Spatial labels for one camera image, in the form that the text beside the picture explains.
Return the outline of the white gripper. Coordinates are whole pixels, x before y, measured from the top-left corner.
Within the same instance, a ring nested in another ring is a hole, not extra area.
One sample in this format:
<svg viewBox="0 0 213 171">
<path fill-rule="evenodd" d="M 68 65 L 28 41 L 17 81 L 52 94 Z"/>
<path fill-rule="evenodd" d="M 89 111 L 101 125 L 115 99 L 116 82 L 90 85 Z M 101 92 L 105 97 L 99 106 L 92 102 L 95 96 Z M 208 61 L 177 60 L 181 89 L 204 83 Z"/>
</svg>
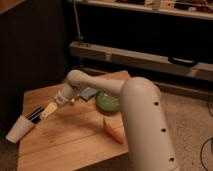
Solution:
<svg viewBox="0 0 213 171">
<path fill-rule="evenodd" d="M 54 96 L 54 102 L 50 102 L 42 111 L 40 118 L 45 119 L 57 110 L 58 106 L 66 105 L 74 97 L 74 90 L 71 87 L 62 87 Z"/>
</svg>

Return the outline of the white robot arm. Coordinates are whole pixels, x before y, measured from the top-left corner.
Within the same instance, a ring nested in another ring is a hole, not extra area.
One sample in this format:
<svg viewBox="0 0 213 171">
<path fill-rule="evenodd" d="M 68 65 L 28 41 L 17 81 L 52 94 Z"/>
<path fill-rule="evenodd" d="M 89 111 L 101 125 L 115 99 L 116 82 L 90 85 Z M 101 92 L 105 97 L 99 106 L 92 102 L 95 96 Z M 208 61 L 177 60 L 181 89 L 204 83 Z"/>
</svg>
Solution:
<svg viewBox="0 0 213 171">
<path fill-rule="evenodd" d="M 180 171 L 161 107 L 161 92 L 150 80 L 116 80 L 90 76 L 80 70 L 67 74 L 64 86 L 41 114 L 49 117 L 89 86 L 119 99 L 128 150 L 135 171 Z"/>
</svg>

